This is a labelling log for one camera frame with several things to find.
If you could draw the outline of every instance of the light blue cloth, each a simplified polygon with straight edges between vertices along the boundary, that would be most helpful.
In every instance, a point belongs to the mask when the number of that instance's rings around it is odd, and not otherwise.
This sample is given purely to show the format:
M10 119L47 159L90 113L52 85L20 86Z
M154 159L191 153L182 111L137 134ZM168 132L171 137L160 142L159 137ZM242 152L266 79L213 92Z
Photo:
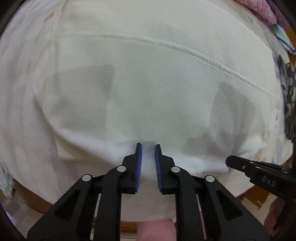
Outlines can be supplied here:
M290 54L296 55L296 49L291 43L285 30L280 25L278 24L271 25L270 30L275 35L275 37L279 40L279 42L282 44L282 46L287 52L289 52Z

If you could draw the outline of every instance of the white towel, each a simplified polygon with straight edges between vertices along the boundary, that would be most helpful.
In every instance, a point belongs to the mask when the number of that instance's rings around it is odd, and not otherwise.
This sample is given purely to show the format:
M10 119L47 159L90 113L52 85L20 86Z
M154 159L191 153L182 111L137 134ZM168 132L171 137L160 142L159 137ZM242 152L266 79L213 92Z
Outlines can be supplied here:
M106 173L142 142L139 193L123 196L122 220L175 215L174 197L157 189L156 143L192 174L218 172L221 176L215 176L234 195L248 189L251 184L242 173L229 172L226 157L281 163L291 145L282 129L275 131L276 119L283 117L277 118L282 97L270 46L247 27L252 24L229 12L205 0L69 0L53 25L56 32L48 31L34 53L35 65L15 77L15 88L25 88L27 99L11 90L13 103L27 107L27 113L12 108L20 118L8 113L1 126L10 142L0 135L11 150L1 153L12 176L54 202L75 179ZM25 66L31 59L26 52L21 56ZM5 78L15 71L13 65L0 68ZM45 119L33 105L27 80ZM2 112L7 108L1 105ZM13 126L21 126L20 131ZM11 139L19 132L16 147ZM276 156L278 140L279 150L288 151Z

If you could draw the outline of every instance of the pink cloth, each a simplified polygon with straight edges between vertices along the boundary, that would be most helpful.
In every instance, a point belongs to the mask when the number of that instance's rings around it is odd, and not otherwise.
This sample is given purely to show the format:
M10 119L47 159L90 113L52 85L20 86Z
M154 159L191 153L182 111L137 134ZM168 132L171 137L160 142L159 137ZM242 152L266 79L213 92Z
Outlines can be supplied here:
M266 0L266 2L269 4L272 11L276 15L278 25L280 25L283 28L289 27L289 24L288 24L287 20L285 19L285 17L281 13L281 11L277 8L277 6L273 3L273 1L272 0Z
M266 0L234 0L249 9L251 9L256 17L258 17L262 22L269 25L276 24L277 17L271 10L270 6Z
M171 219L139 223L137 241L176 241L176 228Z

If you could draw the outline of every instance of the white cloth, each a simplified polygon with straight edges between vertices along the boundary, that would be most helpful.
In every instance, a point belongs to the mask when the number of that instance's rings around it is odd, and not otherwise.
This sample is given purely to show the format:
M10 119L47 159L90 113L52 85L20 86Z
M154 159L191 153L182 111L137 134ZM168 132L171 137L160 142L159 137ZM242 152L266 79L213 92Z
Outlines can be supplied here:
M227 156L282 163L291 155L271 51L283 49L249 12L237 15L226 0L55 4L53 15L44 7L16 23L22 7L0 41L1 162L33 192L55 202L79 176L106 173L142 142L139 193L123 196L122 219L171 218L155 143L192 174L226 173L219 179L234 195L251 184L228 172ZM38 37L18 40L29 36L24 24L39 24L30 29Z

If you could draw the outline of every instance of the patterned cloth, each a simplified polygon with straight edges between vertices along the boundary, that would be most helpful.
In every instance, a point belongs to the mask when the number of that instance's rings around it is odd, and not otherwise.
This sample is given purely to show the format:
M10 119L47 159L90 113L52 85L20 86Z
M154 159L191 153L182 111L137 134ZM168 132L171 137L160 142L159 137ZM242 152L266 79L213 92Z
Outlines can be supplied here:
M266 0L234 0L253 11L253 13L264 23L273 25L277 23L277 17L272 12Z

